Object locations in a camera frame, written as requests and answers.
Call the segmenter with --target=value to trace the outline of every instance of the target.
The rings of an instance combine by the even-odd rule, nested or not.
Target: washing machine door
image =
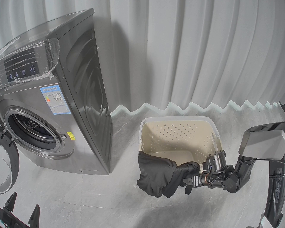
[[[0,194],[9,191],[18,177],[19,153],[12,135],[0,127]]]

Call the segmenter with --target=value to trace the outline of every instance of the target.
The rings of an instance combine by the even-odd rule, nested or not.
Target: blue label
[[[71,114],[59,85],[42,87],[40,90],[54,115]]]

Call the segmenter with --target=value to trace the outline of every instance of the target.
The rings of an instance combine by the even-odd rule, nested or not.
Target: qr code
[[[53,93],[52,96],[55,101],[63,101],[63,98],[60,93]]]

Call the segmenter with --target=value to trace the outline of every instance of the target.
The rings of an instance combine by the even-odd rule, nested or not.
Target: white curtain
[[[0,47],[87,8],[111,111],[285,102],[281,0],[0,0]]]

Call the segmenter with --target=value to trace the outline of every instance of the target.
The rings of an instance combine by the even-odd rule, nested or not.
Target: display panel
[[[39,74],[34,48],[19,52],[4,61],[8,82]]]

